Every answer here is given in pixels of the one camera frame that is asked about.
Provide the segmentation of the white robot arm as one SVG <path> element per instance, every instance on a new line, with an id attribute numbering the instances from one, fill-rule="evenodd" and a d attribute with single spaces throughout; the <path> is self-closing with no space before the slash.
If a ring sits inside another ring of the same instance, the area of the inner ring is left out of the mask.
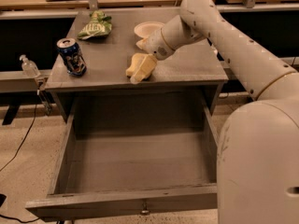
<path id="1" fill-rule="evenodd" d="M 221 129 L 219 224 L 299 224 L 299 73 L 226 21 L 212 0 L 179 14 L 137 45 L 159 60 L 208 39 L 252 101 Z"/>

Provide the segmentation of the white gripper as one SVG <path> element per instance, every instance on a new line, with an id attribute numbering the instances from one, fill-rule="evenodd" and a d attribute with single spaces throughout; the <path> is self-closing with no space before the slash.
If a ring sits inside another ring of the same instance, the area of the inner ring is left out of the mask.
<path id="1" fill-rule="evenodd" d="M 155 30 L 148 38 L 137 41 L 136 46 L 149 54 L 143 54 L 137 60 L 137 66 L 130 78 L 133 84 L 147 79 L 155 69 L 157 60 L 165 60 L 175 52 L 166 44 L 161 29 Z"/>

